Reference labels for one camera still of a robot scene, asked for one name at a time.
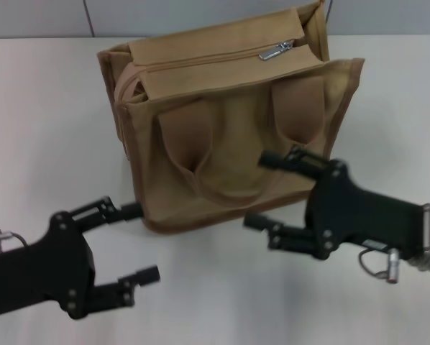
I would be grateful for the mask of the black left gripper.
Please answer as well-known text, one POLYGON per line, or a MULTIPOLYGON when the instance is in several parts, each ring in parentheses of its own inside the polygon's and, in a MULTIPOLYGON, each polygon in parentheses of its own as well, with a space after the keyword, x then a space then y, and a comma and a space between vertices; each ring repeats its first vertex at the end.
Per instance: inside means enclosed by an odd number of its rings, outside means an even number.
POLYGON ((71 318, 82 318, 91 288, 92 313, 133 307, 136 287, 160 281, 157 265, 93 287, 93 255, 82 233, 143 217, 140 203, 117 208, 108 196, 72 210, 72 215, 52 216, 39 241, 0 254, 0 315, 54 300, 71 318))

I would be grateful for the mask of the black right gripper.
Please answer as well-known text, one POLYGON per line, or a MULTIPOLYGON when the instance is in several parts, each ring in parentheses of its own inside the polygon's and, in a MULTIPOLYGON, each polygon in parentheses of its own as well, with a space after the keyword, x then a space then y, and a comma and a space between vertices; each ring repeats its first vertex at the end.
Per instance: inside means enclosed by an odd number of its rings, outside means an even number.
MULTIPOLYGON (((354 184, 343 162, 332 162, 308 150, 293 146, 282 155, 262 151, 258 165, 270 170, 297 173, 317 180, 306 206, 306 227, 325 243, 330 231, 335 246, 348 242, 368 247, 367 241, 396 248, 401 259, 411 259, 423 249, 423 207, 364 190, 354 184)), ((243 226, 268 237, 270 250, 316 254, 316 237, 308 229, 288 226, 260 213, 247 213, 243 226)))

